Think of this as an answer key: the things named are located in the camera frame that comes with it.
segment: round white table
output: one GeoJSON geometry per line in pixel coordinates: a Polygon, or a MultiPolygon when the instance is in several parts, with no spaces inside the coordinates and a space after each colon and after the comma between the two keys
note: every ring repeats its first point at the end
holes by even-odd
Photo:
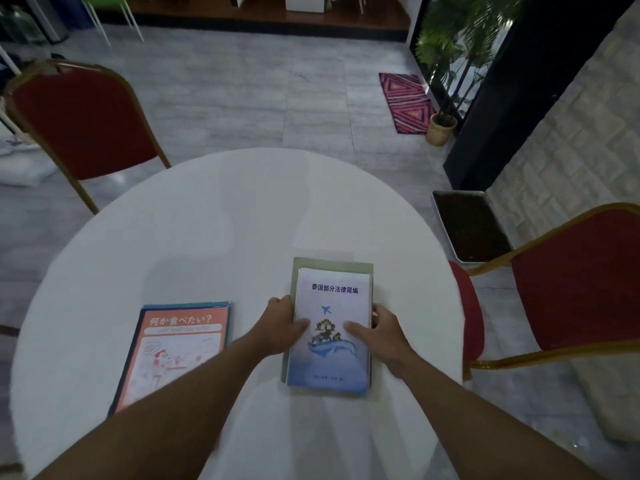
{"type": "MultiPolygon", "coordinates": [[[[231,301],[235,339],[268,298],[289,292],[295,256],[372,262],[374,300],[398,315],[420,355],[461,380],[460,295],[440,244],[411,205],[329,157],[279,148],[217,153],[132,188],[49,268],[12,371],[16,442],[28,476],[106,418],[140,307],[231,301]]],[[[354,399],[293,392],[280,382],[281,362],[268,358],[249,377],[200,478],[424,475],[436,435],[386,368],[374,361],[372,389],[354,399]]]]}

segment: whale illustration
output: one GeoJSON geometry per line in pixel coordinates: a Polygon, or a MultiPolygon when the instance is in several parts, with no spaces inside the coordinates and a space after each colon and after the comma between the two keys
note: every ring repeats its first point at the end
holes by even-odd
{"type": "Polygon", "coordinates": [[[327,340],[321,343],[308,342],[309,350],[314,354],[324,357],[327,354],[337,352],[340,349],[348,350],[352,354],[356,355],[356,346],[353,342],[348,340],[327,340]]]}

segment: metal tray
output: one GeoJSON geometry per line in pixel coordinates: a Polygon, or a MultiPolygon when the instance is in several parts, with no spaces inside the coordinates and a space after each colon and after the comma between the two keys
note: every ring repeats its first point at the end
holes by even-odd
{"type": "Polygon", "coordinates": [[[447,228],[444,227],[444,222],[442,222],[442,216],[440,215],[440,209],[438,208],[438,205],[436,204],[436,199],[435,199],[436,195],[449,195],[449,194],[480,195],[482,198],[484,198],[484,201],[486,202],[486,204],[489,206],[489,209],[491,209],[491,212],[493,213],[493,217],[495,217],[495,222],[496,222],[496,224],[498,224],[498,229],[500,229],[500,231],[505,235],[505,237],[507,238],[507,242],[509,243],[509,247],[511,248],[511,250],[513,250],[513,243],[509,239],[509,235],[504,231],[504,227],[502,227],[502,224],[500,223],[498,218],[495,216],[495,209],[493,208],[493,206],[491,204],[491,200],[489,198],[487,198],[485,192],[480,192],[480,191],[476,191],[476,190],[434,190],[433,192],[431,192],[431,199],[433,199],[433,207],[436,210],[436,214],[438,216],[438,220],[440,221],[440,225],[442,226],[442,229],[444,230],[444,234],[447,236],[447,240],[448,240],[449,245],[450,245],[450,247],[451,247],[451,249],[453,251],[453,256],[455,256],[456,260],[460,264],[469,264],[469,265],[478,266],[480,264],[484,264],[484,262],[462,261],[458,257],[458,255],[456,254],[456,249],[453,247],[453,243],[452,243],[451,239],[449,238],[449,233],[447,232],[447,228]]]}

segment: marble floor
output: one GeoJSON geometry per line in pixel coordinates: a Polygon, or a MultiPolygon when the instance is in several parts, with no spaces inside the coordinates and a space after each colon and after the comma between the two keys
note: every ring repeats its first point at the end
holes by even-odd
{"type": "MultiPolygon", "coordinates": [[[[409,201],[451,258],[431,204],[450,188],[448,148],[398,135],[378,72],[417,73],[400,43],[107,26],[113,49],[92,31],[73,33],[55,51],[113,68],[129,80],[174,164],[254,146],[302,148],[350,162],[409,201]]],[[[99,207],[161,171],[148,162],[87,182],[99,207]]],[[[91,214],[60,173],[41,186],[0,185],[0,323],[20,326],[49,263],[91,214]]],[[[513,275],[474,278],[486,324],[485,358],[536,350],[513,275]]],[[[8,411],[15,343],[0,339],[0,462],[15,460],[8,411]]],[[[474,372],[473,390],[542,434],[566,444],[611,480],[640,476],[640,450],[601,434],[568,363],[474,372]]],[[[438,447],[428,480],[455,479],[438,447]]]]}

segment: japanese book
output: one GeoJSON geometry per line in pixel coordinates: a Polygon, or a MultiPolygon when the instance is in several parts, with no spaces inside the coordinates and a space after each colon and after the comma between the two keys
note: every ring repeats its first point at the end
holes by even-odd
{"type": "Polygon", "coordinates": [[[371,385],[371,357],[364,343],[344,329],[344,322],[371,326],[373,265],[311,261],[315,267],[296,269],[294,263],[294,320],[309,318],[311,323],[289,351],[285,382],[364,394],[371,385]],[[349,268],[363,272],[343,271],[349,268]]]}
{"type": "Polygon", "coordinates": [[[109,416],[219,354],[230,308],[227,301],[144,306],[109,416]]]}

